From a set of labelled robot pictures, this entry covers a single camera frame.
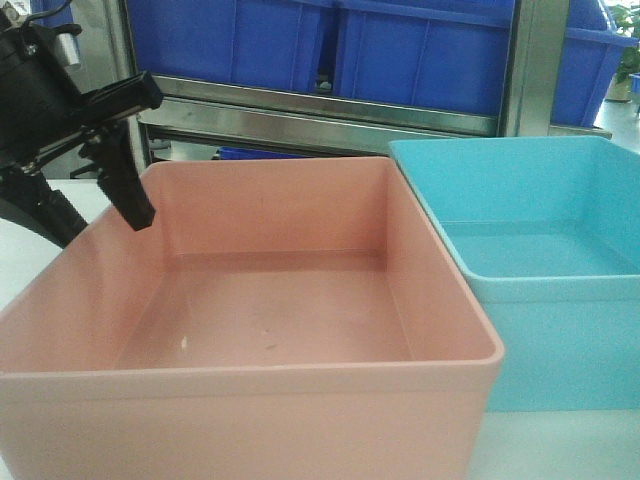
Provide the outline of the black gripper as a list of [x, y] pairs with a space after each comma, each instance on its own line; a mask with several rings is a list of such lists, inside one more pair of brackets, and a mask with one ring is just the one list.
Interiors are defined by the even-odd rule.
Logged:
[[[41, 150], [98, 129], [79, 154], [97, 168], [98, 186], [121, 217], [140, 231], [152, 225], [155, 209], [135, 166], [128, 126], [109, 124], [158, 108], [163, 94], [147, 72], [81, 92], [59, 51], [62, 37], [81, 32], [75, 23], [54, 28], [1, 24], [1, 166], [28, 165]], [[1, 218], [61, 248], [88, 226], [41, 172], [19, 168], [1, 170]]]

